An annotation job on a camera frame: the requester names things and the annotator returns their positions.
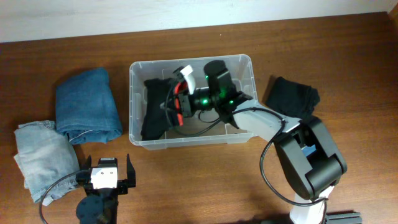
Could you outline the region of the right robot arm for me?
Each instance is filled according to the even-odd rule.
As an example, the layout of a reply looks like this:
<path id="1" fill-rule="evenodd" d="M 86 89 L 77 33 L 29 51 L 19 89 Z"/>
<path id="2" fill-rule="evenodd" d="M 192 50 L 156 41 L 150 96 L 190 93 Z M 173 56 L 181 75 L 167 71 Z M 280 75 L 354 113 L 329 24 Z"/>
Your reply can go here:
<path id="1" fill-rule="evenodd" d="M 322 121 L 262 106 L 246 55 L 135 62 L 130 141 L 146 149 L 246 142 L 274 146 L 295 192 L 292 223 L 327 223 L 328 197 L 347 164 Z"/>

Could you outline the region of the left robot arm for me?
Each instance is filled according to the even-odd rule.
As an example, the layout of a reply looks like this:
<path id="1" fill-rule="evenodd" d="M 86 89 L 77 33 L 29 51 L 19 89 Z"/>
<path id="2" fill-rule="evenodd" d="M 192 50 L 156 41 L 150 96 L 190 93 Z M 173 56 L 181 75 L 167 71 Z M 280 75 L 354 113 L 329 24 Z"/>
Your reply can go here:
<path id="1" fill-rule="evenodd" d="M 127 179 L 118 179 L 118 160 L 114 157 L 101 158 L 98 165 L 93 167 L 89 157 L 76 175 L 76 181 L 86 193 L 76 207 L 79 222 L 116 223 L 118 197 L 127 194 L 129 188 Z"/>

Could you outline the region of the black garment with red band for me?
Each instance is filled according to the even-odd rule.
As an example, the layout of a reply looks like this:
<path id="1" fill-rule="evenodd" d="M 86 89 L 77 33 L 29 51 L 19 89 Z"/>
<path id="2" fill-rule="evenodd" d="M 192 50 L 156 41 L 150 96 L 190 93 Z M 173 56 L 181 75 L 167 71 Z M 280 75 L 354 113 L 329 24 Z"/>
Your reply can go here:
<path id="1" fill-rule="evenodd" d="M 183 126 L 183 116 L 175 107 L 175 93 L 185 90 L 186 82 L 155 78 L 146 80 L 144 86 L 147 88 L 147 108 L 141 129 L 142 140 L 158 140 L 170 128 Z"/>

